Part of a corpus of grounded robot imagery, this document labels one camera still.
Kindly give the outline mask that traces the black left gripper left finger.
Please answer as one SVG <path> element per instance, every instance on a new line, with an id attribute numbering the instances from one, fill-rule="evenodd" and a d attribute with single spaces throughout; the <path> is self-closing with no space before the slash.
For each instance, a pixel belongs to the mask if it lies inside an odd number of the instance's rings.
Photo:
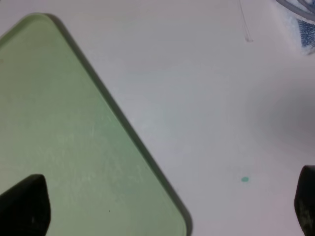
<path id="1" fill-rule="evenodd" d="M 30 175 L 0 195 L 2 236 L 44 236 L 51 221 L 46 179 Z"/>

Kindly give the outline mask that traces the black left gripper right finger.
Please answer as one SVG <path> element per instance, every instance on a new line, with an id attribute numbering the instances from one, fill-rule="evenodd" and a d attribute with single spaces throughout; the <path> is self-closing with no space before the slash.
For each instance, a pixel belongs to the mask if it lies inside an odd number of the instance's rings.
<path id="1" fill-rule="evenodd" d="M 302 168 L 296 194 L 294 209 L 305 236 L 315 236 L 315 166 Z"/>

